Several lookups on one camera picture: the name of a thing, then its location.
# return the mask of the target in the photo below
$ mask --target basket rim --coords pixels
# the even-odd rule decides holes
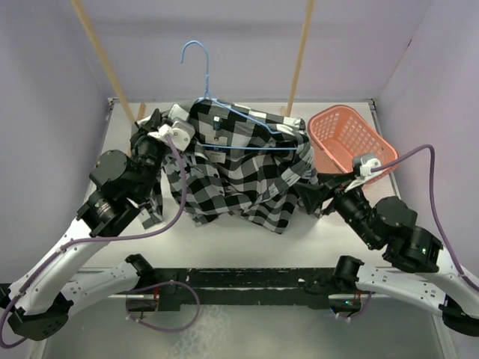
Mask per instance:
[[[351,111],[352,113],[354,113],[358,118],[360,118],[362,120],[362,123],[364,125],[366,125],[367,127],[369,127],[370,129],[372,129],[385,143],[385,146],[387,146],[389,148],[389,150],[391,150],[394,154],[394,157],[397,159],[398,157],[398,154],[397,154],[397,151],[394,147],[391,146],[391,144],[389,142],[387,142],[377,131],[376,129],[374,129],[369,123],[367,123],[367,121],[352,107],[348,106],[348,105],[333,105],[317,114],[315,114],[312,118],[309,119],[308,121],[308,127],[307,127],[307,130],[308,130],[308,134],[309,134],[309,138],[310,138],[310,141],[313,141],[322,151],[324,151],[326,153],[326,155],[328,155],[328,157],[336,164],[337,167],[340,168],[341,171],[343,171],[343,173],[347,173],[347,169],[344,168],[344,166],[339,163],[335,157],[331,154],[331,152],[329,152],[329,150],[327,148],[325,148],[323,146],[323,144],[321,143],[321,141],[317,140],[316,139],[316,136],[312,135],[312,130],[311,130],[311,126],[315,120],[316,117],[319,117],[319,116],[322,116],[324,115],[325,113],[328,113],[330,111],[335,111],[339,108],[344,108],[346,109],[347,111]]]

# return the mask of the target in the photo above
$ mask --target blue clothes hanger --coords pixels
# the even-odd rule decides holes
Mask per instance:
[[[206,68],[206,75],[205,75],[205,86],[204,86],[204,97],[200,97],[198,100],[201,101],[203,99],[209,99],[211,102],[214,102],[215,104],[223,107],[223,108],[226,108],[228,111],[231,111],[233,112],[234,114],[237,114],[241,117],[244,117],[246,118],[247,120],[250,120],[260,126],[262,126],[263,128],[265,128],[271,135],[277,135],[277,134],[281,134],[282,132],[279,132],[279,131],[273,131],[271,129],[271,127],[269,127],[268,125],[266,125],[265,123],[262,123],[258,120],[256,120],[255,118],[251,117],[251,116],[248,116],[246,114],[242,114],[241,112],[237,111],[237,110],[234,110],[232,109],[231,107],[228,107],[226,106],[225,104],[223,103],[220,103],[217,99],[213,99],[212,96],[211,96],[211,93],[210,93],[210,54],[208,53],[208,50],[206,47],[204,47],[204,45],[197,41],[197,40],[191,40],[187,43],[185,43],[185,46],[183,46],[183,49],[181,50],[181,64],[183,63],[183,60],[185,58],[185,51],[186,49],[188,48],[188,46],[192,45],[193,43],[196,43],[197,45],[199,45],[203,51],[204,51],[204,54],[206,55],[207,57],[207,68]],[[214,148],[225,148],[225,149],[234,149],[234,150],[274,150],[274,151],[291,151],[291,150],[296,150],[297,147],[267,147],[267,148],[262,148],[262,147],[233,147],[233,146],[219,146],[219,145],[216,145],[216,144],[202,144],[201,146],[203,147],[214,147]]]

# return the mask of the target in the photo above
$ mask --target black and white plaid shirt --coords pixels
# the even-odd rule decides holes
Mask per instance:
[[[183,152],[188,194],[186,212],[199,224],[214,221],[224,214],[240,215],[276,233],[283,233],[297,205],[302,205],[293,185],[318,183],[313,166],[313,148],[300,118],[282,117],[241,105],[229,108],[267,123],[273,132],[234,114],[208,99],[173,105],[162,117],[192,124],[196,134]],[[134,130],[141,124],[139,121]],[[200,144],[235,147],[297,147],[291,151],[220,150]],[[181,178],[178,163],[168,151],[162,162],[171,194],[179,203]],[[162,221],[161,173],[150,202],[142,205],[144,228]]]

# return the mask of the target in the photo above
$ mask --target orange plastic basket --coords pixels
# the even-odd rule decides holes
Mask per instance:
[[[383,165],[397,159],[396,150],[349,106],[332,106],[314,115],[308,122],[308,134],[314,148],[314,165],[322,174],[351,172],[353,158],[365,153],[374,153]],[[369,183],[392,170],[388,168]]]

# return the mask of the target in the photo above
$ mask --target gray wall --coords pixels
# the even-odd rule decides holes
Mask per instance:
[[[66,1],[65,12],[74,19]],[[210,51],[211,91],[238,99],[286,99],[306,0],[84,0],[130,99],[198,97]],[[379,95],[424,17],[430,0],[316,1],[299,99],[369,99]],[[113,92],[91,53],[85,53]]]
[[[9,282],[82,204],[108,102],[56,0],[0,1],[0,79],[0,282]]]
[[[479,274],[479,2],[434,0],[378,101],[385,137],[405,153],[436,147],[439,217],[462,263]],[[397,181],[419,221],[433,231],[427,194],[429,155],[400,166]],[[461,358],[477,358],[479,339],[455,335]]]

